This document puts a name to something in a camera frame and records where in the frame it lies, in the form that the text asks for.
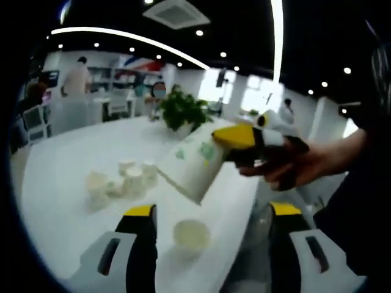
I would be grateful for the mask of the person's right hand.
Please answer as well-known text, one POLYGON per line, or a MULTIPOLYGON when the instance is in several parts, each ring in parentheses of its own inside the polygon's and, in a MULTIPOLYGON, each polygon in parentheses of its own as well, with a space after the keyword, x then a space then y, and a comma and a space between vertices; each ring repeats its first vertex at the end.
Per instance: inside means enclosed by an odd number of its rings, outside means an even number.
POLYGON ((240 167, 243 176, 262 176, 272 190, 286 191, 304 186, 327 173, 330 145, 308 144, 302 151, 298 139, 285 139, 280 150, 269 147, 271 157, 256 167, 240 167))

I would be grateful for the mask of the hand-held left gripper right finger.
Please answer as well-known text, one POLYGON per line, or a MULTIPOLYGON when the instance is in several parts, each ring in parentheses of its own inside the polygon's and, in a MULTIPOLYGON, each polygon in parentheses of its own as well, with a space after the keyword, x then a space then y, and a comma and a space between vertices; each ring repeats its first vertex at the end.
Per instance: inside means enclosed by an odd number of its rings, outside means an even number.
POLYGON ((269 256, 272 292, 358 292, 367 279, 346 263, 345 252, 302 211, 271 201, 269 256))

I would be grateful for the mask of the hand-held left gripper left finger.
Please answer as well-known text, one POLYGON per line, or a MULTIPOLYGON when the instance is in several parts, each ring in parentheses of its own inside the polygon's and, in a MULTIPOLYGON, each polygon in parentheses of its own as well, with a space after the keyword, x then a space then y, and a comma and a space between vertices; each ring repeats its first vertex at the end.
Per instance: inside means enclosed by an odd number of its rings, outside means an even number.
POLYGON ((80 258, 70 292, 155 292, 157 205, 124 213, 80 258))

